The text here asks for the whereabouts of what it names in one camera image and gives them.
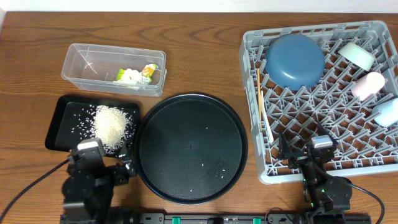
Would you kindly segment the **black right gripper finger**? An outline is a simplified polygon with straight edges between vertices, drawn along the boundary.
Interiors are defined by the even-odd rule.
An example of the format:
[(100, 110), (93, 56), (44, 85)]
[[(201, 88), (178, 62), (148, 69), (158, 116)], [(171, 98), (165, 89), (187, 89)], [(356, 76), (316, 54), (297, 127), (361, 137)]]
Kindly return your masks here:
[(317, 123), (317, 133), (319, 136), (328, 136), (331, 140), (333, 140), (333, 137), (320, 123)]
[(292, 156), (292, 151), (290, 149), (290, 146), (283, 132), (279, 131), (279, 153), (277, 158), (279, 160), (285, 160), (289, 159), (291, 156)]

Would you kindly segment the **white plastic spoon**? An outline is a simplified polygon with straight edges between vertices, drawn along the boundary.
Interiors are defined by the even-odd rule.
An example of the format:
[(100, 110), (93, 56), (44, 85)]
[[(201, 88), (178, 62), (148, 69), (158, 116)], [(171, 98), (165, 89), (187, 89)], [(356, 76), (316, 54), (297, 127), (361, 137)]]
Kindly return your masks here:
[(267, 118), (265, 101), (264, 101), (264, 92), (262, 90), (261, 90), (260, 97), (261, 97), (261, 111), (262, 111), (262, 116), (263, 116), (265, 127), (266, 127), (268, 142), (270, 144), (272, 144), (274, 142), (274, 137), (272, 135), (271, 126), (270, 126), (268, 118)]

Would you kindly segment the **pink cup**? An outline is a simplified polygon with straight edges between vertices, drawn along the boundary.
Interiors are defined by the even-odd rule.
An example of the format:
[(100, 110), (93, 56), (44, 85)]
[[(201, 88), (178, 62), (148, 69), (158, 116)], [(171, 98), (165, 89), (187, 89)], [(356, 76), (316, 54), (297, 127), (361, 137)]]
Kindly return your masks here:
[(354, 97), (364, 101), (369, 96), (376, 94), (385, 83), (386, 81), (382, 74), (370, 72), (353, 85), (351, 93)]

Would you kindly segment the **light blue cup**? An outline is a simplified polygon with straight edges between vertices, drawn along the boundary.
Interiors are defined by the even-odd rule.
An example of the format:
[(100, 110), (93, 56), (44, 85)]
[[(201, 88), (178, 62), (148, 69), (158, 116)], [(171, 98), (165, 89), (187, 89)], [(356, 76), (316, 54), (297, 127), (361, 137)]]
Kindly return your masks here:
[(397, 122), (397, 98), (381, 103), (373, 108), (373, 114), (378, 114), (375, 117), (375, 122), (383, 127), (389, 127)]

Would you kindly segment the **blue plate with rice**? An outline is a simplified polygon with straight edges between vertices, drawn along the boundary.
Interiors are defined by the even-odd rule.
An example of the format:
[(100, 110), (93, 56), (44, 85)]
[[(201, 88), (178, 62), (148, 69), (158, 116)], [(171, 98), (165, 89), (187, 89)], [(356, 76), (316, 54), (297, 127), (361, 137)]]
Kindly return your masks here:
[(276, 39), (265, 54), (266, 72), (271, 80), (290, 90), (315, 86), (323, 75), (325, 58), (320, 46), (301, 34)]

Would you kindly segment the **white paper napkin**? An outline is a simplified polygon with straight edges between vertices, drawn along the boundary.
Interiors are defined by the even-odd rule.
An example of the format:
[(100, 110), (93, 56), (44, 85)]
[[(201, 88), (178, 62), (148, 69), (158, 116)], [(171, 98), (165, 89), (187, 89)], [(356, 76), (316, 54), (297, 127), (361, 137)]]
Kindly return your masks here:
[(128, 68), (120, 69), (116, 75), (115, 82), (127, 83), (131, 85), (148, 85), (152, 82), (151, 77), (145, 77), (141, 72), (137, 70), (131, 70)]

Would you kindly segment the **green bowl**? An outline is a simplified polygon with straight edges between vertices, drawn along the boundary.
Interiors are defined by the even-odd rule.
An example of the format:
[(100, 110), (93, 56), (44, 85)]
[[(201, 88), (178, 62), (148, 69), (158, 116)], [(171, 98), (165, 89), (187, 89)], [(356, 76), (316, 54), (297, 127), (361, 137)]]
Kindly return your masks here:
[(369, 53), (365, 49), (352, 42), (344, 45), (341, 49), (339, 49), (338, 53), (345, 59), (349, 60), (367, 72), (370, 71), (373, 62), (376, 59), (372, 53)]

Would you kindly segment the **yellow green snack wrapper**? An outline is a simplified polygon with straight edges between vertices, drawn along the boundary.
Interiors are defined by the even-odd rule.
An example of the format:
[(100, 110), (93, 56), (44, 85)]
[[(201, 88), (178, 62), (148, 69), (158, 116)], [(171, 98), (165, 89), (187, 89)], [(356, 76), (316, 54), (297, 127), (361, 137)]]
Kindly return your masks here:
[(147, 64), (142, 71), (140, 71), (145, 77), (151, 77), (153, 73), (158, 69), (156, 64)]

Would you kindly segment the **wooden chopstick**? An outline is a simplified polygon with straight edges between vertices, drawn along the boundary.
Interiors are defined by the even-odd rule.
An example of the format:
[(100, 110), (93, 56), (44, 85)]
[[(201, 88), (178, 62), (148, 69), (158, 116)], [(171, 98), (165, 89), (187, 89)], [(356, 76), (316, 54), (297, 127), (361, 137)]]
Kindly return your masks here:
[(260, 76), (260, 69), (256, 68), (256, 75), (257, 75), (257, 105), (259, 111), (259, 129), (261, 130), (261, 122), (262, 122), (262, 111), (261, 111), (261, 76)]

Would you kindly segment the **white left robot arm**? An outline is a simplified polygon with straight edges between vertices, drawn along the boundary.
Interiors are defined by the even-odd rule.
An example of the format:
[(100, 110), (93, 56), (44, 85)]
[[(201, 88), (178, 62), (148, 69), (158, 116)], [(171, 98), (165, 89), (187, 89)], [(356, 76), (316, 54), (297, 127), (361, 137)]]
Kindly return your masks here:
[(99, 138), (86, 139), (72, 149), (63, 183), (64, 214), (60, 223), (138, 223), (131, 208), (112, 207), (114, 188), (137, 175), (131, 149), (122, 143), (116, 156), (121, 163), (105, 166), (105, 150)]

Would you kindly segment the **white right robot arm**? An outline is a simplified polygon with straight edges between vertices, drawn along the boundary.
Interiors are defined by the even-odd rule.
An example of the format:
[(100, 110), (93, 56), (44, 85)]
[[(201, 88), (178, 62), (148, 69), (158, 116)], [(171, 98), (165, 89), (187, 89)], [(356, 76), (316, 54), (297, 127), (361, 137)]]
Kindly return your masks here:
[(279, 160), (287, 160), (289, 169), (303, 175), (304, 199), (312, 204), (294, 216), (292, 223), (344, 223), (344, 211), (350, 209), (352, 189), (346, 178), (326, 173), (324, 164), (335, 157), (337, 141), (320, 124), (318, 135), (305, 149), (291, 150), (283, 132), (279, 132)]

